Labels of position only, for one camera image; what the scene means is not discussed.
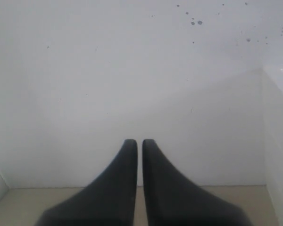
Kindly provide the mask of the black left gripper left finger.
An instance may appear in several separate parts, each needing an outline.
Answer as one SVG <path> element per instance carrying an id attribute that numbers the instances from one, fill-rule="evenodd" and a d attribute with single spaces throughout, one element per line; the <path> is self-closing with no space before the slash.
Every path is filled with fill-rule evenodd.
<path id="1" fill-rule="evenodd" d="M 38 226 L 132 226 L 137 191 L 137 142 L 126 139 L 86 188 L 45 210 Z"/>

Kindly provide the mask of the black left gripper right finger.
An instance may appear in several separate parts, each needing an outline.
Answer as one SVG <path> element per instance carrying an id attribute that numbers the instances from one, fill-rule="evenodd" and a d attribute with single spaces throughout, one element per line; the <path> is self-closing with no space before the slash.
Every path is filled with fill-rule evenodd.
<path id="1" fill-rule="evenodd" d="M 143 189 L 150 226 L 246 226 L 248 217 L 197 186 L 162 153 L 153 139 L 142 143 Z"/>

